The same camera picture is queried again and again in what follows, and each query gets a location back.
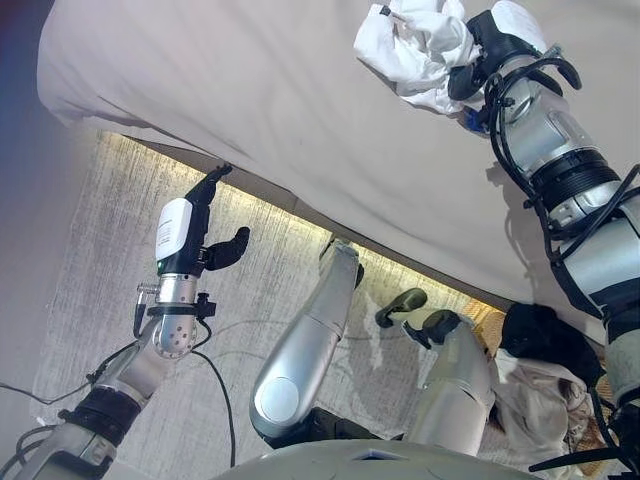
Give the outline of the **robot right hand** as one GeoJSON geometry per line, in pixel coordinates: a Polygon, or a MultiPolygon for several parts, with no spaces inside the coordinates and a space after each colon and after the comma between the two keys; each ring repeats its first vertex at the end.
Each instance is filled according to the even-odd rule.
{"type": "Polygon", "coordinates": [[[497,1],[466,22],[479,56],[463,67],[450,71],[449,98],[463,101],[479,91],[488,78],[509,60],[528,56],[538,58],[547,49],[540,27],[523,6],[513,1],[497,1]]]}

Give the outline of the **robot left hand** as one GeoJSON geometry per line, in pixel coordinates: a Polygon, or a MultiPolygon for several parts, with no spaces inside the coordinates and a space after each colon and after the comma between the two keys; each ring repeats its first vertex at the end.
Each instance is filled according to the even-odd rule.
{"type": "Polygon", "coordinates": [[[249,243],[250,229],[241,227],[225,242],[205,245],[210,205],[219,180],[232,167],[224,164],[209,172],[182,197],[162,209],[156,231],[157,274],[193,275],[227,268],[241,259],[249,243]]]}

